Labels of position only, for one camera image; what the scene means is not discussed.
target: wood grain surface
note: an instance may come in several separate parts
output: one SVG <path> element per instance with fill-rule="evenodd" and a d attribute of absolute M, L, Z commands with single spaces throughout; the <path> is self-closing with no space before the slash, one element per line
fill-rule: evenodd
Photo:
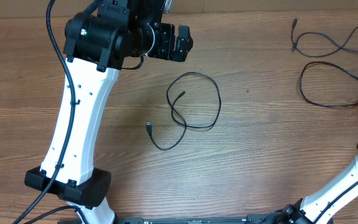
<path fill-rule="evenodd" d="M 291 51 L 295 35 L 326 32 L 339 43 L 358 26 L 358 11 L 242 12 L 168 15 L 163 21 L 191 27 L 194 48 L 185 63 L 146 58 L 136 71 L 122 71 L 99 130 L 94 164 L 112 173 L 108 192 L 120 217 L 238 217 L 266 213 L 319 190 L 358 153 L 358 107 L 320 108 L 300 96 L 298 79 L 313 59 Z M 68 18 L 52 20 L 60 48 Z M 349 42 L 358 48 L 358 32 Z M 334 47 L 305 37 L 310 54 Z M 324 58 L 358 75 L 358 55 L 341 51 Z M 125 66 L 137 64 L 129 58 Z M 216 80 L 223 100 L 218 123 L 208 131 L 189 129 L 182 142 L 162 152 L 150 142 L 151 121 L 161 146 L 183 131 L 170 117 L 165 98 L 182 73 L 203 72 Z M 0 20 L 0 223 L 12 223 L 39 194 L 23 183 L 42 162 L 62 98 L 63 69 L 50 44 L 44 19 Z M 358 83 L 333 68 L 311 67 L 305 94 L 323 103 L 358 99 Z M 187 77 L 177 104 L 190 124 L 212 122 L 218 108 L 211 82 Z M 62 206 L 46 196 L 28 218 Z M 40 223 L 74 218 L 72 211 Z M 358 223 L 358 198 L 336 223 Z"/>

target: wire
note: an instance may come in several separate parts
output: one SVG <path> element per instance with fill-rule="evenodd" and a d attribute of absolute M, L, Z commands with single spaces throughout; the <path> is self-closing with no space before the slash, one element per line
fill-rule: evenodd
<path fill-rule="evenodd" d="M 274 211 L 270 212 L 269 214 L 267 214 L 266 216 L 264 216 L 263 218 L 261 218 L 260 220 L 258 220 L 258 221 L 256 221 L 256 222 L 251 222 L 251 223 L 246 222 L 246 224 L 257 224 L 257 223 L 260 223 L 260 222 L 262 222 L 262 221 L 265 221 L 266 218 L 267 218 L 269 215 L 274 214 L 274 213 L 279 213 L 279 212 L 282 212 L 282 211 L 283 211 L 282 209 L 274 210 Z"/>
<path fill-rule="evenodd" d="M 137 70 L 137 69 L 140 69 L 140 68 L 142 67 L 143 62 L 144 62 L 144 56 L 141 55 L 141 56 L 140 56 L 140 62 L 139 62 L 138 65 L 136 65 L 136 66 L 133 67 L 133 68 L 122 68 L 122 69 L 123 69 L 123 70 Z"/>
<path fill-rule="evenodd" d="M 78 212 L 81 216 L 81 218 L 83 219 L 84 223 L 88 223 L 88 221 L 86 220 L 85 218 L 85 215 L 84 213 L 81 211 L 80 208 L 78 208 L 77 206 L 74 206 L 74 205 L 67 205 L 67 206 L 62 206 L 62 207 L 58 207 L 58 208 L 55 208 L 49 212 L 45 212 L 44 214 L 38 216 L 38 217 L 35 217 L 33 219 L 31 219 L 30 221 L 24 223 L 24 224 L 31 224 L 31 223 L 35 223 L 36 221 L 39 221 L 49 215 L 52 215 L 54 213 L 57 213 L 59 211 L 62 211 L 62 210 L 66 210 L 66 209 L 74 209 L 75 212 Z"/>
<path fill-rule="evenodd" d="M 302 70 L 302 73 L 300 75 L 300 81 L 299 81 L 299 90 L 302 94 L 302 97 L 303 99 L 306 100 L 306 102 L 312 104 L 312 105 L 316 105 L 316 106 L 322 106 L 322 107 L 325 107 L 325 108 L 334 108 L 334 107 L 347 107 L 347 106 L 356 106 L 358 105 L 358 102 L 357 103 L 351 103 L 351 104 L 346 104 L 346 105 L 324 105 L 324 104 L 319 104 L 319 103 L 315 103 L 309 99 L 307 99 L 307 97 L 305 96 L 305 94 L 303 93 L 303 90 L 302 90 L 302 80 L 303 80 L 303 74 L 305 73 L 306 69 L 309 67 L 309 65 L 312 65 L 312 64 L 323 64 L 323 65 L 329 65 L 329 66 L 332 66 L 332 67 L 335 67 L 339 70 L 341 70 L 342 72 L 350 75 L 351 77 L 355 78 L 357 81 L 358 81 L 358 76 L 354 75 L 353 73 L 343 69 L 342 67 L 338 66 L 338 65 L 335 65 L 333 63 L 329 63 L 329 62 L 310 62 L 310 63 L 307 63 L 305 65 L 305 67 L 303 68 Z"/>
<path fill-rule="evenodd" d="M 13 224 L 18 224 L 23 218 L 25 218 L 26 215 L 28 215 L 31 210 L 41 201 L 41 199 L 45 196 L 46 193 L 48 193 L 49 189 L 51 188 L 53 182 L 56 179 L 57 174 L 59 173 L 59 170 L 63 167 L 62 162 L 63 158 L 67 149 L 68 141 L 70 140 L 71 130 L 73 128 L 73 122 L 74 122 L 74 114 L 75 114 L 75 106 L 76 106 L 76 100 L 75 100 L 75 89 L 74 89 L 74 83 L 73 79 L 71 78 L 70 71 L 67 67 L 67 64 L 63 58 L 62 53 L 60 53 L 59 46 L 56 43 L 55 37 L 53 36 L 52 28 L 50 25 L 50 11 L 52 10 L 52 6 L 55 3 L 55 0 L 50 0 L 47 8 L 47 15 L 46 15 L 46 23 L 47 23 L 47 30 L 50 37 L 50 41 L 52 42 L 53 48 L 56 51 L 56 54 L 59 58 L 60 63 L 63 66 L 63 69 L 66 73 L 68 83 L 70 85 L 70 93 L 71 93 L 71 110 L 70 110 L 70 119 L 68 121 L 68 127 L 66 132 L 66 137 L 63 142 L 62 151 L 59 156 L 59 160 L 55 166 L 55 171 L 52 174 L 52 177 L 50 178 L 49 183 L 47 184 L 46 188 L 41 192 L 41 194 L 32 202 L 32 204 L 20 215 L 16 221 L 13 222 Z"/>
<path fill-rule="evenodd" d="M 295 27 L 296 27 L 296 23 L 298 22 L 298 19 L 296 18 L 294 21 L 293 21 L 293 24 L 292 24 L 292 31 L 291 31 L 291 41 L 292 41 L 292 51 L 294 50 L 297 50 L 299 53 L 301 53 L 302 55 L 306 56 L 306 57 L 314 57 L 314 58 L 321 58 L 321 57 L 327 57 L 329 55 L 332 55 L 332 54 L 335 54 L 336 52 L 340 51 L 340 50 L 345 50 L 345 51 L 348 51 L 348 52 L 352 52 L 352 53 L 355 53 L 355 54 L 358 54 L 358 50 L 355 50 L 355 49 L 350 49 L 350 48 L 347 48 L 345 47 L 346 44 L 349 42 L 349 40 L 352 38 L 354 32 L 358 29 L 358 26 L 356 28 L 353 29 L 353 31 L 351 32 L 351 34 L 349 35 L 349 37 L 346 39 L 346 41 L 342 44 L 342 45 L 339 45 L 334 39 L 330 38 L 330 36 L 328 36 L 327 34 L 324 34 L 322 32 L 304 32 L 302 33 L 301 35 L 298 36 L 298 38 L 296 39 L 296 41 L 294 41 L 293 39 L 293 32 L 295 30 Z M 327 54 L 323 54 L 323 55 L 308 55 L 308 54 L 305 54 L 303 53 L 301 50 L 299 50 L 298 48 L 298 43 L 299 43 L 299 39 L 301 37 L 303 37 L 304 35 L 306 34 L 316 34 L 316 35 L 322 35 L 323 37 L 327 38 L 329 41 L 331 41 L 331 43 L 333 43 L 337 49 L 334 50 L 333 52 L 330 52 L 330 53 L 327 53 Z"/>
<path fill-rule="evenodd" d="M 188 76 L 188 75 L 198 75 L 198 76 L 201 76 L 201 77 L 205 77 L 207 78 L 208 80 L 210 80 L 211 82 L 214 83 L 215 87 L 216 87 L 216 91 L 218 93 L 218 99 L 219 99 L 219 109 L 218 109 L 218 113 L 215 117 L 215 120 L 212 124 L 210 125 L 207 125 L 207 126 L 191 126 L 191 125 L 187 125 L 186 123 L 186 120 L 185 118 L 175 109 L 175 103 L 186 93 L 185 91 L 183 91 L 182 93 L 180 93 L 176 98 L 175 100 L 173 101 L 173 103 L 171 103 L 171 101 L 169 100 L 169 90 L 171 89 L 172 85 L 175 84 L 179 79 L 185 77 L 185 76 Z M 160 149 L 161 151 L 167 151 L 167 150 L 170 150 L 172 148 L 174 148 L 175 146 L 177 146 L 179 144 L 179 142 L 183 139 L 183 137 L 185 136 L 185 133 L 186 133 L 186 130 L 187 128 L 194 128 L 194 129 L 206 129 L 206 128 L 213 128 L 213 126 L 215 126 L 216 124 L 216 121 L 218 120 L 218 117 L 219 117 L 219 114 L 221 112 L 221 108 L 222 108 L 222 99 L 221 99 L 221 94 L 219 92 L 219 87 L 218 87 L 218 84 L 215 82 L 215 80 L 213 80 L 211 77 L 207 76 L 207 75 L 204 75 L 200 72 L 187 72 L 187 73 L 184 73 L 182 74 L 181 76 L 179 76 L 177 79 L 175 79 L 171 85 L 168 87 L 167 89 L 167 101 L 168 101 L 168 104 L 169 106 L 171 107 L 171 117 L 172 119 L 179 125 L 183 126 L 185 129 L 183 130 L 183 134 L 181 135 L 180 139 L 171 147 L 168 147 L 168 148 L 161 148 L 160 146 L 157 145 L 157 143 L 155 143 L 154 139 L 153 139 L 153 136 L 152 136 L 152 125 L 151 125 L 151 122 L 147 122 L 146 123 L 146 130 L 147 130 L 147 133 L 149 134 L 150 136 L 150 139 L 151 141 L 153 142 L 154 146 L 157 147 L 157 149 Z M 175 112 L 179 117 L 180 119 L 183 121 L 183 123 L 177 121 L 175 119 L 175 117 L 173 116 L 173 112 Z"/>
<path fill-rule="evenodd" d="M 332 202 L 328 203 L 328 205 L 324 208 L 324 210 L 318 215 L 316 220 L 313 222 L 316 224 L 318 220 L 339 200 L 341 199 L 345 194 L 349 193 L 353 188 L 358 186 L 358 181 L 351 185 L 349 188 L 347 188 L 345 191 L 343 191 L 340 195 L 338 195 Z"/>

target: wooden table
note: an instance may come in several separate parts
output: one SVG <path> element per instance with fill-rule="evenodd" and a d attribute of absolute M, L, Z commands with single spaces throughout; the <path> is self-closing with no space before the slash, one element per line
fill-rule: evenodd
<path fill-rule="evenodd" d="M 326 32 L 342 43 L 358 25 L 358 11 L 246 12 L 167 15 L 163 21 L 191 27 L 195 44 L 185 63 L 145 59 L 142 69 L 122 71 L 107 102 L 96 143 L 96 167 L 112 173 L 108 192 L 120 217 L 238 217 L 266 213 L 320 189 L 358 153 L 358 107 L 320 108 L 300 96 L 298 79 L 313 59 L 291 51 L 295 35 Z M 61 49 L 68 18 L 52 19 Z M 358 48 L 358 33 L 349 43 Z M 305 37 L 311 54 L 334 47 Z M 358 75 L 358 55 L 341 51 L 323 60 Z M 137 64 L 129 58 L 125 65 Z M 189 129 L 182 142 L 162 152 L 150 142 L 145 122 L 161 146 L 183 131 L 170 117 L 169 84 L 189 71 L 219 84 L 223 107 L 209 131 Z M 42 162 L 52 140 L 62 98 L 63 69 L 45 19 L 0 20 L 0 223 L 11 223 L 39 194 L 23 183 Z M 214 86 L 188 77 L 177 108 L 190 124 L 212 122 L 218 108 Z M 305 93 L 325 103 L 358 99 L 358 83 L 333 68 L 312 67 Z M 64 205 L 46 196 L 28 218 Z M 72 211 L 47 217 L 56 223 Z M 336 223 L 358 223 L 358 198 Z"/>

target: thin black wire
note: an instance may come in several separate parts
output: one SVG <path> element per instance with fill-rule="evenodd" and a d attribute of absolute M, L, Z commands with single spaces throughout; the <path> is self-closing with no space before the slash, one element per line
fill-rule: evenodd
<path fill-rule="evenodd" d="M 218 98 L 219 98 L 219 109 L 218 109 L 218 113 L 216 115 L 216 118 L 214 120 L 214 122 L 210 125 L 207 125 L 207 126 L 191 126 L 191 125 L 187 125 L 187 122 L 185 120 L 185 118 L 175 109 L 175 103 L 186 93 L 185 91 L 183 91 L 178 97 L 175 98 L 175 100 L 173 101 L 173 103 L 171 103 L 171 101 L 169 100 L 169 90 L 171 89 L 172 85 L 175 84 L 179 79 L 185 77 L 185 76 L 188 76 L 188 75 L 198 75 L 198 76 L 201 76 L 201 77 L 205 77 L 207 78 L 208 80 L 210 80 L 211 82 L 213 82 L 215 84 L 215 87 L 216 87 L 216 91 L 218 93 Z M 152 130 L 151 130 L 151 124 L 148 124 L 150 125 L 150 130 L 147 129 L 147 132 L 150 136 L 150 139 L 151 141 L 153 142 L 154 146 L 157 148 L 157 149 L 160 149 L 161 151 L 167 151 L 167 150 L 170 150 L 172 148 L 174 148 L 175 146 L 177 146 L 179 144 L 179 142 L 183 139 L 183 137 L 185 136 L 185 133 L 186 133 L 186 130 L 187 128 L 194 128 L 194 129 L 206 129 L 206 128 L 213 128 L 213 126 L 216 124 L 216 121 L 218 120 L 218 117 L 219 117 L 219 114 L 221 112 L 221 108 L 222 108 L 222 99 L 221 99 L 221 94 L 219 92 L 219 87 L 218 87 L 218 84 L 215 82 L 215 80 L 213 80 L 211 77 L 207 76 L 207 75 L 204 75 L 200 72 L 187 72 L 187 73 L 184 73 L 182 74 L 181 76 L 179 76 L 177 79 L 175 79 L 171 85 L 168 87 L 167 89 L 167 101 L 168 101 L 168 104 L 170 105 L 171 107 L 171 117 L 172 119 L 179 125 L 182 125 L 185 129 L 183 130 L 183 134 L 181 135 L 180 139 L 171 147 L 168 147 L 168 148 L 161 148 L 160 146 L 157 145 L 157 143 L 155 143 L 153 137 L 152 137 Z M 183 121 L 183 123 L 177 121 L 175 119 L 175 117 L 173 116 L 173 112 L 175 112 L 179 117 L 180 119 Z"/>
<path fill-rule="evenodd" d="M 349 40 L 352 38 L 354 32 L 358 29 L 358 26 L 356 28 L 353 29 L 353 31 L 351 32 L 351 34 L 349 35 L 349 37 L 347 38 L 347 40 L 342 44 L 342 45 L 339 45 L 334 39 L 330 38 L 330 36 L 328 36 L 327 34 L 324 34 L 322 32 L 304 32 L 302 33 L 301 35 L 298 36 L 298 38 L 296 39 L 296 41 L 293 40 L 293 32 L 295 30 L 295 27 L 296 27 L 296 23 L 298 22 L 298 19 L 295 19 L 293 21 L 293 24 L 292 24 L 292 31 L 291 31 L 291 41 L 292 41 L 292 51 L 294 50 L 297 50 L 299 53 L 301 53 L 302 55 L 306 56 L 306 57 L 314 57 L 314 58 L 321 58 L 321 57 L 327 57 L 329 55 L 332 55 L 332 54 L 335 54 L 336 52 L 340 51 L 340 50 L 345 50 L 345 51 L 348 51 L 348 52 L 352 52 L 352 53 L 355 53 L 355 54 L 358 54 L 358 50 L 356 49 L 350 49 L 350 48 L 347 48 L 345 47 L 346 44 L 349 42 Z M 299 39 L 301 37 L 303 37 L 304 35 L 306 34 L 316 34 L 316 35 L 322 35 L 323 37 L 327 38 L 329 41 L 331 41 L 336 47 L 337 49 L 334 50 L 333 52 L 330 52 L 330 53 L 327 53 L 327 54 L 323 54 L 323 55 L 308 55 L 308 54 L 305 54 L 303 53 L 301 50 L 299 50 L 298 48 L 298 43 L 299 43 Z"/>
<path fill-rule="evenodd" d="M 84 223 L 88 223 L 88 221 L 85 219 L 85 215 L 84 213 L 81 211 L 80 208 L 78 208 L 77 206 L 74 206 L 74 205 L 67 205 L 67 206 L 62 206 L 62 207 L 58 207 L 58 208 L 55 208 L 49 212 L 45 212 L 44 214 L 38 216 L 38 217 L 35 217 L 33 219 L 31 219 L 30 221 L 24 223 L 24 224 L 31 224 L 31 223 L 35 223 L 36 221 L 39 221 L 49 215 L 52 215 L 54 213 L 57 213 L 59 211 L 62 211 L 62 210 L 66 210 L 66 209 L 74 209 L 75 212 L 78 212 L 81 216 L 81 218 L 83 219 Z"/>
<path fill-rule="evenodd" d="M 322 106 L 322 107 L 325 107 L 325 108 L 347 107 L 347 106 L 356 106 L 356 105 L 358 105 L 358 102 L 357 103 L 346 104 L 346 105 L 324 105 L 324 104 L 315 103 L 315 102 L 307 99 L 307 97 L 305 96 L 305 94 L 303 93 L 303 90 L 302 90 L 302 79 L 303 79 L 303 74 L 305 73 L 306 69 L 308 68 L 309 65 L 312 65 L 312 64 L 323 64 L 323 65 L 329 65 L 329 66 L 338 68 L 342 72 L 350 75 L 351 77 L 355 78 L 358 81 L 358 76 L 354 75 L 353 73 L 351 73 L 351 72 L 349 72 L 349 71 L 343 69 L 342 67 L 340 67 L 338 65 L 335 65 L 333 63 L 329 63 L 329 62 L 310 62 L 310 63 L 307 63 L 305 65 L 305 67 L 303 68 L 303 70 L 302 70 L 302 73 L 300 75 L 300 81 L 299 81 L 299 90 L 300 90 L 300 92 L 302 94 L 303 99 L 305 99 L 306 102 L 308 102 L 308 103 L 310 103 L 312 105 Z"/>
<path fill-rule="evenodd" d="M 358 186 L 358 181 L 351 185 L 349 188 L 347 188 L 345 191 L 343 191 L 340 195 L 338 195 L 332 202 L 328 203 L 328 205 L 324 208 L 324 210 L 318 215 L 316 220 L 313 222 L 316 224 L 318 220 L 339 200 L 341 199 L 345 194 L 349 193 L 353 188 Z"/>
<path fill-rule="evenodd" d="M 274 214 L 274 213 L 279 213 L 279 212 L 282 212 L 282 211 L 283 211 L 282 209 L 272 211 L 272 212 L 270 212 L 269 214 L 267 214 L 266 216 L 264 216 L 263 218 L 261 218 L 260 220 L 258 220 L 258 221 L 256 221 L 256 222 L 251 222 L 251 223 L 247 222 L 246 224 L 257 224 L 257 223 L 260 223 L 260 222 L 262 222 L 262 221 L 265 221 L 266 218 L 267 218 L 269 215 Z"/>
<path fill-rule="evenodd" d="M 122 69 L 123 69 L 123 70 L 137 70 L 137 69 L 140 69 L 140 68 L 142 67 L 143 62 L 144 62 L 144 56 L 141 55 L 141 56 L 140 56 L 140 62 L 139 62 L 138 65 L 136 65 L 136 66 L 133 67 L 133 68 L 122 68 Z"/>
<path fill-rule="evenodd" d="M 74 114 L 75 114 L 75 106 L 76 106 L 76 100 L 75 100 L 75 90 L 74 90 L 74 83 L 73 83 L 73 79 L 71 78 L 71 74 L 70 71 L 67 67 L 67 64 L 63 58 L 62 53 L 60 53 L 60 49 L 56 43 L 55 37 L 53 36 L 53 32 L 52 32 L 52 28 L 50 25 L 50 11 L 52 10 L 52 6 L 55 3 L 55 0 L 50 0 L 48 8 L 47 8 L 47 15 L 46 15 L 46 21 L 47 21 L 47 30 L 48 30 L 48 34 L 50 37 L 50 41 L 53 45 L 53 48 L 56 51 L 56 54 L 59 58 L 60 63 L 63 66 L 63 69 L 66 73 L 67 76 L 67 80 L 68 83 L 70 85 L 70 93 L 71 93 L 71 110 L 70 110 L 70 119 L 68 122 L 68 126 L 67 126 L 67 132 L 66 132 L 66 137 L 63 143 L 63 147 L 62 147 L 62 151 L 60 153 L 59 156 L 59 160 L 55 166 L 55 171 L 53 172 L 52 177 L 50 178 L 49 183 L 47 184 L 46 188 L 41 192 L 41 194 L 34 200 L 34 202 L 22 213 L 22 215 L 20 215 L 14 222 L 13 224 L 18 224 L 21 220 L 23 220 L 23 218 L 25 218 L 26 215 L 28 215 L 31 210 L 41 201 L 41 199 L 45 196 L 45 194 L 49 191 L 49 189 L 51 188 L 53 182 L 56 179 L 56 176 L 59 172 L 59 170 L 62 168 L 62 162 L 63 162 L 63 158 L 67 149 L 67 145 L 68 145 L 68 141 L 70 139 L 70 135 L 71 135 L 71 130 L 73 127 L 73 122 L 74 122 Z"/>

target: wooden tabletop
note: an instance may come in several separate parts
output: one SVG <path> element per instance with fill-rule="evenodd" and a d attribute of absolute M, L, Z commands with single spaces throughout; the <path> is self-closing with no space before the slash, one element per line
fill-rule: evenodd
<path fill-rule="evenodd" d="M 172 14 L 163 21 L 191 27 L 193 50 L 185 63 L 146 58 L 136 71 L 122 71 L 102 119 L 94 164 L 112 173 L 108 202 L 120 217 L 238 217 L 267 213 L 295 203 L 328 183 L 358 153 L 358 106 L 321 108 L 307 104 L 298 82 L 313 61 L 291 51 L 295 35 L 320 31 L 343 43 L 358 26 L 358 11 Z M 68 18 L 52 19 L 60 48 Z M 349 42 L 358 49 L 358 32 Z M 334 50 L 322 37 L 305 37 L 310 54 Z M 340 51 L 322 60 L 358 75 L 358 55 Z M 135 65 L 129 58 L 125 66 Z M 169 84 L 196 71 L 218 83 L 222 111 L 209 131 L 189 129 L 170 151 L 182 127 L 170 117 Z M 53 51 L 45 19 L 0 20 L 0 223 L 12 223 L 39 192 L 24 185 L 25 172 L 39 166 L 52 140 L 62 98 L 63 69 Z M 305 94 L 323 103 L 358 99 L 358 83 L 331 67 L 311 67 Z M 189 124 L 213 121 L 218 109 L 211 82 L 186 77 L 171 96 L 186 95 L 177 108 Z M 64 205 L 46 196 L 28 218 Z M 47 217 L 56 223 L 72 211 Z M 335 217 L 358 223 L 358 198 Z"/>

